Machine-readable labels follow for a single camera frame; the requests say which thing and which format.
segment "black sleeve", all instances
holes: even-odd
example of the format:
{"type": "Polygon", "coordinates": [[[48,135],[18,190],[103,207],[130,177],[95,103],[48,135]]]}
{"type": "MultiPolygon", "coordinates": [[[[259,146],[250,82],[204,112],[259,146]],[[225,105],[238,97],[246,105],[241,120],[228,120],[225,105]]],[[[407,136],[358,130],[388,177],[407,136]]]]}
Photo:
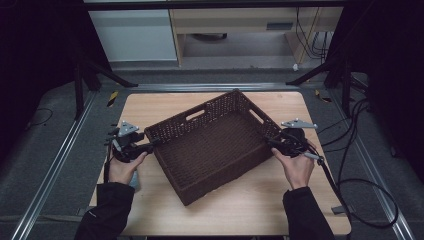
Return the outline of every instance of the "black sleeve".
{"type": "Polygon", "coordinates": [[[309,187],[287,191],[283,204],[289,223],[290,240],[334,240],[334,234],[309,187]]]}
{"type": "Polygon", "coordinates": [[[97,206],[87,211],[75,240],[116,239],[127,225],[134,188],[121,183],[97,185],[97,206]]]}

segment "person's left hand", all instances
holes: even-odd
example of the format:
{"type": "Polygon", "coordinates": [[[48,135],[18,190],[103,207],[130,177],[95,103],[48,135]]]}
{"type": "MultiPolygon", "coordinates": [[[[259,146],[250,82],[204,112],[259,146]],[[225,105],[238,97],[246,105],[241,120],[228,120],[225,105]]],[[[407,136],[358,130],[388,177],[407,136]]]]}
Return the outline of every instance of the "person's left hand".
{"type": "Polygon", "coordinates": [[[110,161],[109,182],[118,182],[128,185],[131,181],[134,171],[137,169],[138,165],[144,161],[146,156],[147,152],[143,152],[130,163],[124,163],[117,160],[116,158],[113,158],[110,161]]]}

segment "gray carpet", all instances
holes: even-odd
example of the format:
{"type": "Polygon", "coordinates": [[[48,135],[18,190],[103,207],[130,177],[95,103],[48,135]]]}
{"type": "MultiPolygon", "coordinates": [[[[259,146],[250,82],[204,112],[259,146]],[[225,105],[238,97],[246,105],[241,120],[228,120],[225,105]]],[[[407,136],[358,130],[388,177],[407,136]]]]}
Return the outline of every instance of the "gray carpet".
{"type": "MultiPolygon", "coordinates": [[[[139,71],[117,72],[124,79],[135,83],[267,83],[286,82],[296,79],[302,72],[287,70],[260,69],[248,70],[200,70],[200,71],[139,71]]],[[[332,103],[317,98],[314,89],[319,88],[322,96],[332,96],[322,85],[325,75],[317,76],[312,83],[305,83],[297,91],[304,96],[314,123],[324,129],[343,117],[339,114],[333,99],[332,103]]],[[[105,156],[105,139],[117,123],[125,104],[126,97],[134,93],[115,82],[102,77],[102,88],[96,93],[93,107],[88,113],[82,129],[72,146],[66,162],[48,196],[41,215],[75,215],[79,208],[85,208],[98,178],[105,156]],[[118,90],[118,97],[112,107],[107,107],[110,94],[118,90]]],[[[352,90],[357,102],[363,95],[352,90]]],[[[21,216],[36,194],[44,176],[58,153],[75,115],[73,84],[66,84],[51,90],[42,99],[40,108],[53,111],[51,118],[44,124],[30,127],[8,156],[8,164],[0,172],[0,209],[1,217],[12,216],[9,222],[0,222],[0,239],[9,239],[21,216]]],[[[37,111],[33,123],[42,122],[49,117],[46,110],[37,111]]],[[[319,134],[321,143],[329,142],[345,131],[343,123],[319,134]]],[[[408,162],[394,158],[390,145],[379,127],[372,112],[364,111],[358,123],[359,136],[364,141],[376,166],[389,186],[390,192],[399,205],[416,239],[424,238],[424,189],[408,162]]],[[[325,150],[342,148],[347,138],[328,146],[325,150]]],[[[333,176],[337,176],[342,151],[326,153],[333,176]]],[[[355,177],[367,179],[364,166],[354,149],[347,154],[342,178],[355,177]]],[[[387,223],[387,217],[376,198],[374,190],[364,184],[350,183],[343,186],[346,202],[353,206],[357,215],[374,224],[387,223]]],[[[353,219],[352,238],[354,240],[398,239],[393,229],[371,228],[353,219]]],[[[72,239],[77,223],[37,222],[27,239],[72,239]]]]}

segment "brown woven basket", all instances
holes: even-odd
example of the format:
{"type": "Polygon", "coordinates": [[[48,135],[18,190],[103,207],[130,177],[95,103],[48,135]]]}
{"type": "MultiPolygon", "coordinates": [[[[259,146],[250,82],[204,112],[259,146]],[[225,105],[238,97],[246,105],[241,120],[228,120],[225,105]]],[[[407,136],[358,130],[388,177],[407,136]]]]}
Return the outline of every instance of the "brown woven basket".
{"type": "Polygon", "coordinates": [[[147,127],[144,133],[150,141],[161,140],[154,154],[187,206],[270,158],[265,136],[274,138],[279,131],[235,89],[147,127]]]}

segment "basket handle hole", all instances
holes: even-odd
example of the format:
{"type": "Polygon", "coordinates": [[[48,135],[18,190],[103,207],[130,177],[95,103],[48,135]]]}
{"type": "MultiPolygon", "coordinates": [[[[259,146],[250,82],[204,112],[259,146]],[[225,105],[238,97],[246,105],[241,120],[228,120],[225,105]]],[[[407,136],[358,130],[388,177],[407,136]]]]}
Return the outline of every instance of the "basket handle hole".
{"type": "Polygon", "coordinates": [[[261,123],[261,124],[263,124],[264,123],[264,120],[261,118],[261,117],[259,117],[258,116],[258,114],[256,114],[256,112],[255,111],[253,111],[252,109],[250,109],[249,110],[249,112],[250,112],[250,114],[252,114],[256,119],[258,119],[258,121],[261,123]]]}
{"type": "Polygon", "coordinates": [[[190,120],[195,121],[196,120],[196,117],[198,117],[198,116],[200,116],[200,115],[202,115],[204,113],[205,113],[205,110],[200,110],[200,111],[195,112],[195,113],[193,113],[191,115],[188,115],[186,117],[186,121],[190,121],[190,120]]]}

